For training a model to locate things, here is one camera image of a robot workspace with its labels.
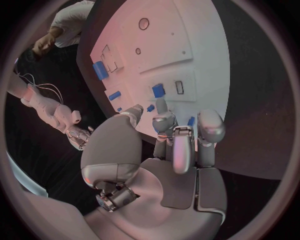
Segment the white robotic arm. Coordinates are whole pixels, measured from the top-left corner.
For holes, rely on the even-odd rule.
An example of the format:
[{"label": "white robotic arm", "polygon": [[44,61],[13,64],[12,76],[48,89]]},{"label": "white robotic arm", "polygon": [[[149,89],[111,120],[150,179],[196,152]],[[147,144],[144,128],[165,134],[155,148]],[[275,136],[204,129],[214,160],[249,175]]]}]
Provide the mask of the white robotic arm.
[{"label": "white robotic arm", "polygon": [[15,73],[13,73],[7,91],[21,99],[21,102],[27,107],[34,108],[45,123],[66,134],[76,149],[80,151],[84,149],[89,141],[90,132],[75,126],[81,120],[79,111],[71,111],[68,106],[42,96],[36,86],[26,84]]}]

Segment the white shirt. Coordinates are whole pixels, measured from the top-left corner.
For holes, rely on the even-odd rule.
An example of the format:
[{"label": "white shirt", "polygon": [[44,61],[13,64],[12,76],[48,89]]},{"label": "white shirt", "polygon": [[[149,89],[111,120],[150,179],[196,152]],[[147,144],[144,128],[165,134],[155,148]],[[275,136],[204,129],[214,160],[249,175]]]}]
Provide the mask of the white shirt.
[{"label": "white shirt", "polygon": [[51,26],[63,29],[63,34],[56,38],[55,45],[59,48],[78,44],[78,35],[83,28],[92,7],[93,1],[80,1],[71,6],[60,10],[56,15]]}]

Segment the circular hole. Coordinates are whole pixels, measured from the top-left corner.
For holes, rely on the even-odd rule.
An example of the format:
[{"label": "circular hole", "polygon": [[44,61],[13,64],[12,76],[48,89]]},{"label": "circular hole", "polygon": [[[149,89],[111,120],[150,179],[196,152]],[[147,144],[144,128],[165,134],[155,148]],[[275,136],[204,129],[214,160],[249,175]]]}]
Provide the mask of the circular hole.
[{"label": "circular hole", "polygon": [[147,18],[142,18],[139,20],[138,27],[141,30],[146,30],[149,27],[149,20]]},{"label": "circular hole", "polygon": [[141,54],[141,49],[137,48],[137,49],[135,50],[135,53],[136,53],[137,55],[140,55],[140,54]]}]

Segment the dark background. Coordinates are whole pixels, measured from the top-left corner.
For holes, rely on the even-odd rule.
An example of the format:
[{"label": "dark background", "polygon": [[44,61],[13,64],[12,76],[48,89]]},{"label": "dark background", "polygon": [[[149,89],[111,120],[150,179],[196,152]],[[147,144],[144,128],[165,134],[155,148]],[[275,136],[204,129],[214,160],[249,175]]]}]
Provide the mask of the dark background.
[{"label": "dark background", "polygon": [[[266,0],[263,2],[273,9],[289,33],[292,34],[295,42],[299,43],[300,18],[295,1]],[[6,24],[3,25],[1,42],[12,29],[17,27],[15,24],[21,18],[19,14],[23,14],[25,9],[31,8],[33,3],[34,1],[18,2],[14,0],[7,2],[6,12],[10,14],[2,16],[4,18],[2,22]],[[39,84],[55,84],[61,91],[64,104],[72,110],[80,111],[81,127],[96,128],[105,121],[105,116],[81,76],[76,64],[76,52],[76,45],[63,49],[54,48],[37,64],[28,64],[21,57],[18,70],[22,74],[33,74]],[[44,96],[57,100],[55,94],[48,91],[42,93]],[[42,122],[34,109],[22,105],[19,99],[11,95],[7,96],[5,130],[8,151],[32,179],[47,189],[49,197],[76,206],[82,214],[89,213],[97,207],[95,191],[84,183],[81,176],[81,152],[70,145],[66,136]],[[152,151],[153,146],[144,142],[142,159],[151,157]],[[227,171],[221,171],[221,173],[227,187],[228,211],[227,219],[216,237],[218,240],[227,239],[253,219],[268,202],[280,182],[279,180],[247,177]],[[3,201],[0,229],[4,233],[4,239],[26,238],[29,234],[28,231],[19,222],[3,193],[0,197]],[[287,239],[292,236],[299,237],[297,231],[299,200],[298,193],[290,209],[269,237],[265,239],[273,239],[279,232],[284,232]]]}]

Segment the person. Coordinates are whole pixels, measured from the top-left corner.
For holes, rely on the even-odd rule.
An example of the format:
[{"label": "person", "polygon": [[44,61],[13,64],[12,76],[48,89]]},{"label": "person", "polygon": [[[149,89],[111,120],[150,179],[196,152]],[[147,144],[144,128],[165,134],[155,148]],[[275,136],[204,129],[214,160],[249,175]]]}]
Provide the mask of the person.
[{"label": "person", "polygon": [[39,61],[54,45],[64,48],[78,44],[82,27],[93,5],[93,1],[83,0],[60,10],[55,15],[48,33],[25,51],[27,59]]}]

